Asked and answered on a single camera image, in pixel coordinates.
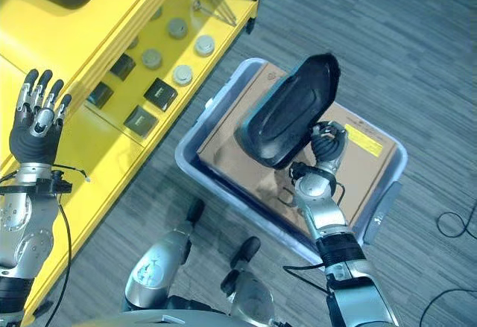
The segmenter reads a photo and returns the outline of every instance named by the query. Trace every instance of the wire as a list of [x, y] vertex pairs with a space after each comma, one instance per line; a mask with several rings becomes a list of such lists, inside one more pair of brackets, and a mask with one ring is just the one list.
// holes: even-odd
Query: wire
[[439, 293], [435, 298], [433, 298], [431, 300], [431, 302], [426, 306], [426, 308], [424, 309], [424, 312], [423, 314], [421, 315], [420, 317], [420, 320], [419, 320], [419, 327], [421, 327], [423, 325], [423, 320], [424, 320], [424, 316], [426, 315], [427, 311], [431, 308], [432, 304], [434, 302], [436, 302], [438, 299], [440, 299], [443, 295], [445, 295], [446, 293], [450, 293], [450, 292], [457, 292], [457, 291], [460, 291], [460, 292], [469, 292], [469, 293], [474, 293], [474, 292], [477, 292], [477, 290], [467, 290], [465, 288], [451, 288], [449, 290], [445, 290], [441, 293]]
[[72, 234], [69, 229], [68, 218], [66, 217], [65, 210], [63, 209], [63, 206], [61, 205], [61, 194], [58, 200], [58, 206], [60, 208], [61, 215], [63, 216], [63, 220], [65, 221], [66, 235], [68, 237], [68, 265], [66, 265], [65, 282], [63, 283], [63, 288], [61, 289], [60, 297], [58, 298], [57, 304], [54, 306], [54, 310], [53, 312], [51, 312], [51, 316], [46, 322], [45, 327], [48, 327], [50, 325], [51, 320], [53, 320], [54, 315], [57, 313], [58, 308], [60, 307], [61, 301], [63, 300], [63, 296], [65, 294], [66, 286], [68, 284], [69, 271], [71, 270], [71, 267], [72, 267], [72, 255], [73, 255], [72, 254]]
[[0, 183], [6, 181], [6, 180], [11, 180], [12, 178], [15, 177], [15, 175], [18, 173], [18, 171], [13, 171], [13, 172], [10, 172], [9, 174], [3, 176], [2, 178], [0, 178]]
[[320, 290], [321, 292], [324, 292], [326, 295], [330, 294], [328, 286], [326, 286], [326, 289], [322, 288], [321, 286], [316, 285], [314, 282], [309, 281], [308, 279], [305, 279], [304, 277], [298, 275], [297, 273], [294, 273], [292, 270], [314, 270], [314, 269], [319, 269], [320, 267], [325, 266], [325, 264], [321, 263], [318, 265], [311, 265], [311, 266], [289, 266], [289, 265], [284, 265], [283, 270], [286, 273], [289, 273], [293, 277], [296, 277], [300, 281], [305, 282], [306, 284], [312, 286], [313, 288], [316, 288]]
[[338, 202], [336, 204], [338, 204], [338, 206], [340, 206], [341, 204], [341, 201], [343, 200], [343, 197], [344, 197], [344, 193], [346, 192], [346, 189], [344, 188], [344, 184], [343, 183], [339, 183], [339, 182], [336, 182], [336, 185], [339, 185], [341, 187], [341, 195], [338, 199]]
[[79, 169], [79, 168], [76, 168], [76, 167], [71, 167], [71, 166], [69, 166], [69, 165], [52, 165], [52, 167], [71, 169], [72, 171], [80, 172], [81, 174], [83, 174], [84, 179], [85, 179], [87, 182], [91, 182], [91, 179], [88, 177], [88, 175], [86, 174], [86, 172], [85, 172], [84, 169]]
[[[469, 231], [469, 225], [470, 225], [470, 221], [472, 220], [472, 217], [474, 215], [474, 213], [476, 212], [476, 207], [477, 207], [477, 201], [474, 203], [474, 207], [472, 207], [472, 211], [470, 212], [470, 215], [469, 215], [469, 219], [467, 220], [467, 222], [465, 223], [464, 222], [464, 219], [462, 219], [462, 216], [460, 216], [459, 214], [457, 213], [454, 213], [454, 212], [444, 212], [442, 213], [441, 215], [439, 215], [437, 217], [437, 220], [436, 220], [436, 227], [437, 227], [437, 230], [439, 230], [439, 233], [448, 237], [448, 238], [458, 238], [459, 236], [462, 236], [465, 232], [467, 234], [469, 234], [471, 237], [473, 237], [474, 239], [477, 239], [477, 236], [475, 236], [473, 233], [471, 233]], [[462, 223], [462, 230], [460, 232], [458, 232], [457, 234], [455, 235], [450, 235], [450, 234], [447, 234], [445, 233], [442, 228], [440, 227], [440, 219], [445, 216], [445, 215], [453, 215], [453, 216], [456, 216]], [[468, 292], [468, 293], [474, 293], [474, 292], [477, 292], [477, 290], [471, 290], [471, 289], [466, 289], [466, 288], [451, 288], [449, 290], [445, 290], [441, 293], [439, 293], [434, 299], [431, 300], [431, 302], [426, 306], [426, 308], [424, 308], [424, 312], [423, 314], [421, 315], [420, 317], [420, 320], [419, 320], [419, 327], [421, 327], [423, 325], [423, 321], [424, 321], [424, 317], [427, 313], [427, 311], [431, 308], [432, 304], [434, 302], [436, 302], [438, 299], [440, 299], [442, 296], [444, 296], [446, 293], [451, 293], [451, 292]]]
[[[475, 236], [473, 233], [471, 233], [469, 231], [469, 225], [470, 225], [470, 221], [472, 220], [472, 216], [474, 215], [474, 213], [476, 212], [476, 207], [477, 207], [477, 200], [476, 202], [474, 203], [474, 207], [472, 207], [472, 211], [470, 212], [470, 215], [469, 215], [469, 219], [467, 220], [467, 222], [465, 223], [464, 222], [464, 219], [462, 219], [462, 216], [460, 216], [459, 214], [457, 213], [454, 213], [454, 212], [445, 212], [445, 213], [442, 213], [441, 215], [439, 215], [439, 217], [437, 218], [436, 220], [436, 226], [437, 226], [437, 230], [439, 230], [439, 233], [448, 237], [448, 238], [458, 238], [459, 236], [462, 236], [465, 232], [467, 234], [469, 234], [471, 237], [473, 237], [474, 239], [477, 239], [477, 236]], [[460, 232], [458, 232], [456, 235], [449, 235], [449, 234], [446, 234], [442, 228], [440, 227], [440, 219], [445, 216], [445, 215], [453, 215], [453, 216], [456, 216], [462, 223], [462, 230]]]

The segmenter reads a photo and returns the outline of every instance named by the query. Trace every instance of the yellow label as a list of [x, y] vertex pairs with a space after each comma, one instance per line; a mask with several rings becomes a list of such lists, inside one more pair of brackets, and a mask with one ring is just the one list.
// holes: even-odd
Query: yellow label
[[366, 136], [363, 132], [357, 130], [350, 124], [346, 124], [344, 128], [348, 131], [348, 138], [352, 142], [355, 142], [359, 147], [371, 153], [373, 156], [379, 157], [382, 151], [382, 145], [380, 143]]

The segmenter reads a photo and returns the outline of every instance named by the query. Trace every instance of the plastic bin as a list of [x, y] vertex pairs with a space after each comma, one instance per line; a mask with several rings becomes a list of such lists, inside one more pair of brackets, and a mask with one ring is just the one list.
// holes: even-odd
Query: plastic bin
[[[252, 58], [240, 64], [225, 86], [206, 103], [205, 110], [199, 116], [195, 125], [182, 138], [176, 148], [175, 159], [186, 174], [197, 180], [212, 193], [217, 194], [237, 212], [249, 218], [304, 259], [311, 263], [318, 263], [321, 260], [315, 246], [303, 233], [296, 230], [281, 217], [270, 212], [260, 201], [246, 191], [222, 177], [220, 172], [200, 161], [197, 155], [200, 145], [264, 63], [266, 61], [263, 59]], [[370, 244], [376, 235], [382, 220], [399, 193], [401, 185], [397, 180], [408, 161], [405, 148], [395, 138], [379, 128], [375, 128], [392, 138], [397, 144], [397, 149], [353, 227], [360, 244]]]

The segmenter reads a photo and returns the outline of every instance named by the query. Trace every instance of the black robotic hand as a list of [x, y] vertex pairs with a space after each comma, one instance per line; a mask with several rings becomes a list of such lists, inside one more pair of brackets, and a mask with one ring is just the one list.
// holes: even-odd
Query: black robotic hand
[[55, 101], [63, 88], [63, 81], [57, 80], [43, 103], [46, 86], [52, 76], [51, 70], [45, 70], [35, 86], [38, 71], [30, 70], [20, 89], [10, 132], [10, 152], [20, 163], [52, 165], [56, 158], [66, 108], [72, 97], [65, 95], [54, 111]]

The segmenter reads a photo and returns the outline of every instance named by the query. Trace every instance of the cardboard box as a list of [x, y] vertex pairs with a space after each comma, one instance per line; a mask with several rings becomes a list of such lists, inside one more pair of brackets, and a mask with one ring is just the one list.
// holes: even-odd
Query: cardboard box
[[[237, 123], [248, 114], [249, 108], [283, 75], [283, 70], [270, 63], [264, 64], [200, 146], [198, 155], [220, 175], [242, 187], [272, 212], [309, 235], [303, 216], [293, 205], [294, 187], [288, 176], [288, 167], [277, 171], [260, 165], [240, 148], [233, 135]], [[396, 143], [339, 104], [333, 104], [320, 119], [331, 120], [345, 126], [349, 135], [348, 147], [336, 179], [345, 186], [341, 210], [353, 226], [388, 166]], [[295, 157], [294, 162], [315, 165], [310, 145]], [[341, 188], [337, 187], [333, 197], [335, 201], [341, 192]]]

